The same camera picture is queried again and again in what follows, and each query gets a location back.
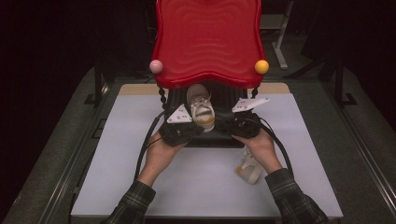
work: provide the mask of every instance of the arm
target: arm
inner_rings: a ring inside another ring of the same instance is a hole
[[[276,156],[274,141],[263,129],[253,138],[234,136],[248,146],[253,158],[265,169],[268,187],[274,196],[283,223],[326,223],[327,216],[305,195]]]
[[[168,146],[158,132],[151,136],[148,145],[146,163],[142,172],[122,196],[110,217],[102,221],[102,224],[143,223],[149,204],[155,196],[152,185],[160,173],[168,167],[177,152],[184,147],[184,145]]]

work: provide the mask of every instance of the plaid sleeve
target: plaid sleeve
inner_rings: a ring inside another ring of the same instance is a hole
[[[318,205],[303,194],[287,169],[277,170],[265,177],[276,205],[282,216],[282,223],[326,223],[327,216]]]
[[[122,196],[113,213],[101,224],[141,224],[155,196],[154,189],[135,181]]]

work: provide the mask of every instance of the red plastic seat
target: red plastic seat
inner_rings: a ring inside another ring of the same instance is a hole
[[[213,80],[237,88],[260,86],[264,60],[261,0],[157,0],[158,36],[152,59],[166,89]]]

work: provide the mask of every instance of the white tabletop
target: white tabletop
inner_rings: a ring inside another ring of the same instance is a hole
[[[254,108],[288,151],[297,183],[328,217],[341,217],[330,182],[290,93],[259,94],[271,101]],[[119,95],[103,130],[72,216],[111,214],[131,186],[139,150],[153,119],[162,112],[159,95]],[[280,217],[264,179],[250,185],[235,168],[242,148],[187,147],[156,180],[151,217]],[[276,149],[282,164],[282,154]]]

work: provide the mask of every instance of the person's left hand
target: person's left hand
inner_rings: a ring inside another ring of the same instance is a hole
[[[170,147],[157,131],[148,141],[146,163],[137,178],[138,181],[152,187],[158,175],[169,166],[175,155],[187,144]]]

